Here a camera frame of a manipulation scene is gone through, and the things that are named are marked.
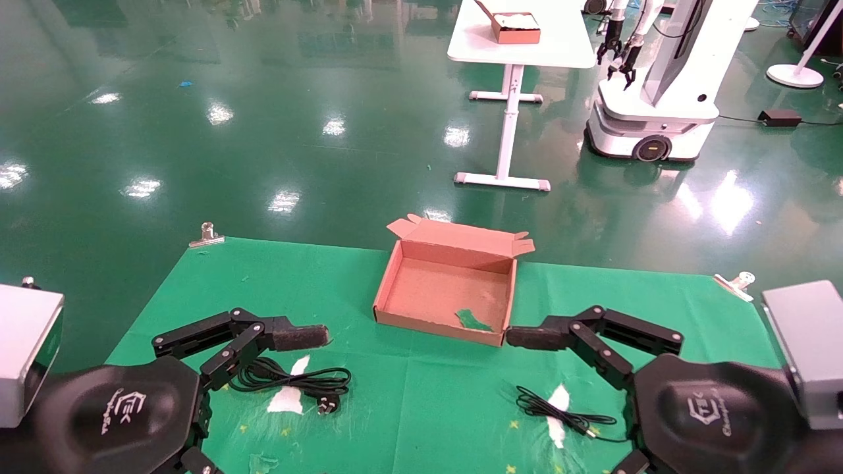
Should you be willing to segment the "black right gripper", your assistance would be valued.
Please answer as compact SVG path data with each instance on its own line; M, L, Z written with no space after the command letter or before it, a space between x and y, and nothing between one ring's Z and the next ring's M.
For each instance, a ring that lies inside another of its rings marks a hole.
M634 374L605 337L658 357ZM611 473L773 473L802 426L779 369L688 362L677 357L680 332L617 310L596 305L575 316L549 315L536 327L508 327L505 341L571 349L614 389L632 385L623 410L632 450Z

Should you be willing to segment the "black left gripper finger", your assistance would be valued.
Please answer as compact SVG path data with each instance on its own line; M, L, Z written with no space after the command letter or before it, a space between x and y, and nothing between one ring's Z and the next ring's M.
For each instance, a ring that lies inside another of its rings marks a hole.
M326 326L297 327L286 316L261 318L234 308L156 335L151 346L156 357L178 359L220 347L200 366L203 386L219 390L228 384L235 390L259 390L291 378L262 353L319 348L328 341Z

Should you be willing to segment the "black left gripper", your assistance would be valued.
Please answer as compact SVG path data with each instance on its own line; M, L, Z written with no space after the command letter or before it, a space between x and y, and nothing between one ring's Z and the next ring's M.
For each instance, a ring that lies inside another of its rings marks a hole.
M211 394L172 357L47 381L33 407L36 473L217 473Z

